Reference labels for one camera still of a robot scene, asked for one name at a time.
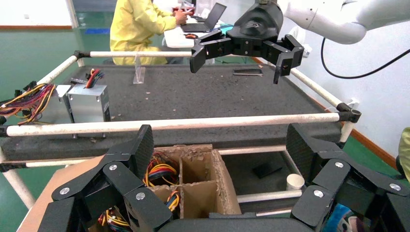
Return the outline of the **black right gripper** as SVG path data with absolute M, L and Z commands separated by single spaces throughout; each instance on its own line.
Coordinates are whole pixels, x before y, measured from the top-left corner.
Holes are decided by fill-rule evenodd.
M 190 71 L 197 73 L 207 59 L 230 55 L 263 56 L 275 65 L 273 83 L 288 76 L 291 69 L 301 65 L 304 47 L 286 34 L 277 41 L 283 25 L 283 13 L 274 1 L 251 6 L 234 24 L 222 33 L 220 29 L 194 40 Z

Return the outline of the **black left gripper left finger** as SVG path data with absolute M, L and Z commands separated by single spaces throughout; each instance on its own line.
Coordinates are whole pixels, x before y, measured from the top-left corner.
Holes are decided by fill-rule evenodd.
M 154 151 L 152 128 L 113 146 L 100 162 L 56 188 L 39 226 L 41 232 L 84 232 L 103 211 L 117 207 L 134 232 L 157 232 L 171 211 L 142 178 Z

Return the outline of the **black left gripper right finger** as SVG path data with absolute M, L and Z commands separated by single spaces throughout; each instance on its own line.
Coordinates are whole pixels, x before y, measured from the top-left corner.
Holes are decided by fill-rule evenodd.
M 398 180 L 357 163 L 335 143 L 305 134 L 297 123 L 288 126 L 286 149 L 307 184 L 293 219 L 320 232 L 341 204 L 373 232 L 409 231 L 410 191 Z

